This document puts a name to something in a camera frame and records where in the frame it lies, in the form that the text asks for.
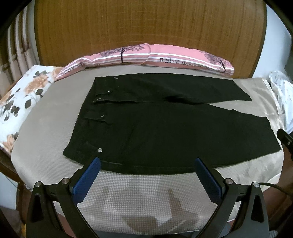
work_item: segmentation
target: mattress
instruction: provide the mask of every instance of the mattress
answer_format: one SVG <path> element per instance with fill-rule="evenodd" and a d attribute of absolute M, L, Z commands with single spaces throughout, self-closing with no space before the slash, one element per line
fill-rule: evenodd
<path fill-rule="evenodd" d="M 58 183 L 82 167 L 66 158 L 67 146 L 80 107 L 95 77 L 134 73 L 175 73 L 223 78 L 190 69 L 136 65 L 93 68 L 53 84 L 23 123 L 11 160 L 20 178 L 33 188 L 37 181 Z M 252 101 L 228 101 L 212 105 L 267 117 L 273 132 L 284 128 L 280 107 L 270 86 L 261 78 L 233 80 Z M 236 183 L 278 182 L 283 150 L 236 165 L 217 168 Z M 236 217 L 236 203 L 230 220 Z M 60 214 L 62 210 L 56 202 Z M 175 175 L 125 175 L 101 170 L 85 200 L 81 213 L 96 231 L 128 234 L 166 234 L 201 229 L 216 204 L 206 194 L 195 173 Z"/>

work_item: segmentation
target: wooden furniture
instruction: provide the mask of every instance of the wooden furniture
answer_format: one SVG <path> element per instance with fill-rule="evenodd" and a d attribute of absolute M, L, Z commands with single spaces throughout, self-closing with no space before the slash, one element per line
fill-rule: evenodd
<path fill-rule="evenodd" d="M 0 150 L 0 172 L 18 183 L 22 182 L 10 158 L 2 150 Z"/>
<path fill-rule="evenodd" d="M 263 47 L 263 0 L 36 0 L 42 65 L 141 43 L 177 45 L 229 60 L 234 78 L 252 77 Z"/>
<path fill-rule="evenodd" d="M 284 162 L 278 185 L 293 193 L 293 161 L 291 154 L 286 147 L 284 149 Z M 280 225 L 280 218 L 287 208 L 292 205 L 292 200 L 275 188 L 268 188 L 263 192 L 267 205 L 267 213 L 271 229 L 276 229 Z"/>

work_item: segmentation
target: curtain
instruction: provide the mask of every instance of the curtain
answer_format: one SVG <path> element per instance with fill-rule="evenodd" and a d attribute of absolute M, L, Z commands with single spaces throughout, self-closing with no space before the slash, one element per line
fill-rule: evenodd
<path fill-rule="evenodd" d="M 8 28 L 6 40 L 0 39 L 0 97 L 36 64 L 27 18 L 28 7 L 25 7 Z"/>

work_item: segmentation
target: black pants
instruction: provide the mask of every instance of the black pants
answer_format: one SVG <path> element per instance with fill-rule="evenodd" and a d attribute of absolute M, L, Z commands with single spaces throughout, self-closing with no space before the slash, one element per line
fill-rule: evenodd
<path fill-rule="evenodd" d="M 63 154 L 80 163 L 95 154 L 124 174 L 177 174 L 193 172 L 196 157 L 220 167 L 280 150 L 267 118 L 206 104 L 227 100 L 251 99 L 225 79 L 99 77 Z"/>

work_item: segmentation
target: pillow case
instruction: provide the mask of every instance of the pillow case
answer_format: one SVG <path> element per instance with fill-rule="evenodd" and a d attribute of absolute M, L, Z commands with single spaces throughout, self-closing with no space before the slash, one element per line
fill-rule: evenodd
<path fill-rule="evenodd" d="M 9 156 L 31 109 L 63 67 L 34 65 L 0 100 L 0 148 Z"/>
<path fill-rule="evenodd" d="M 174 45 L 132 45 L 106 50 L 98 54 L 78 58 L 66 65 L 56 80 L 68 77 L 86 67 L 102 67 L 117 64 L 141 64 L 148 66 L 186 68 L 231 76 L 232 64 L 223 58 L 205 51 Z"/>

